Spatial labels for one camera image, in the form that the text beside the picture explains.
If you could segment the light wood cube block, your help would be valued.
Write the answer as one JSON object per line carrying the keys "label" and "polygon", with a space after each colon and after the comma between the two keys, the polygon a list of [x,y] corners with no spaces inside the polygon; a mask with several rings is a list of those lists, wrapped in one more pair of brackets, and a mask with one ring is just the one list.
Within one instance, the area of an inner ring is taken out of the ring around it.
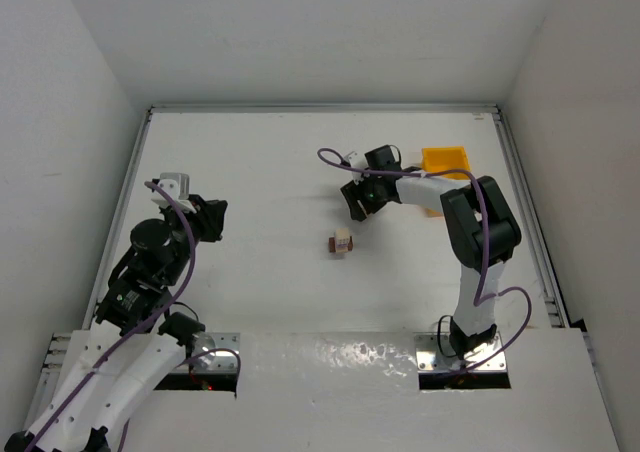
{"label": "light wood cube block", "polygon": [[348,245],[351,243],[351,233],[348,228],[338,228],[334,232],[334,245]]}

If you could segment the dark brown wood block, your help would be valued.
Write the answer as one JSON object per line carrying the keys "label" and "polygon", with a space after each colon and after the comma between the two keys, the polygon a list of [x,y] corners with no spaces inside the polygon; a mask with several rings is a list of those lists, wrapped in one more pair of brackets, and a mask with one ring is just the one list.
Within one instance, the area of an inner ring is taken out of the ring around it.
{"label": "dark brown wood block", "polygon": [[[351,238],[351,243],[349,244],[349,249],[351,252],[353,250],[354,247],[354,243],[353,243],[353,239]],[[328,248],[329,248],[329,252],[332,254],[335,254],[335,245],[334,245],[334,237],[330,237],[328,240]]]}

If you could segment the yellow plastic bin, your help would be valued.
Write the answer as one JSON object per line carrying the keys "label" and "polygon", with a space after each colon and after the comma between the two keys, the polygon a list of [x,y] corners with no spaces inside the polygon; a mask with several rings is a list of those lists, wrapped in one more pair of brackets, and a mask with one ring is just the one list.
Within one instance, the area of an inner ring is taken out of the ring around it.
{"label": "yellow plastic bin", "polygon": [[431,147],[422,149],[421,168],[425,172],[434,173],[450,170],[444,178],[467,180],[468,176],[456,170],[471,171],[468,156],[463,146]]}

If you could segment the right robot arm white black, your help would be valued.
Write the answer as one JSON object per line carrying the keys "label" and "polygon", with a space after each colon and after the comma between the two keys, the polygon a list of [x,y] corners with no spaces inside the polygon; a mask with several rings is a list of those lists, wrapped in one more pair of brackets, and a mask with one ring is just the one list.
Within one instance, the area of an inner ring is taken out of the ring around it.
{"label": "right robot arm white black", "polygon": [[497,286],[522,234],[498,183],[491,176],[456,180],[416,167],[404,168],[396,147],[383,145],[364,154],[357,168],[354,154],[339,164],[352,173],[340,192],[353,220],[362,222],[394,202],[440,213],[454,256],[461,265],[456,309],[450,318],[449,343],[464,356],[493,339]]}

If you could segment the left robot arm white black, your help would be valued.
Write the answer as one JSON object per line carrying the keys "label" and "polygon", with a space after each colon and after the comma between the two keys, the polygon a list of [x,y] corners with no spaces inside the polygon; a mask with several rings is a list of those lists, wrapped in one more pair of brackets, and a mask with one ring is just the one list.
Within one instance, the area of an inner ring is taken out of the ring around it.
{"label": "left robot arm white black", "polygon": [[221,239],[228,204],[191,194],[160,202],[161,215],[138,223],[114,267],[89,338],[66,379],[32,425],[13,433],[7,451],[119,451],[135,409],[191,358],[205,326],[181,312],[171,287],[184,290],[201,242]]}

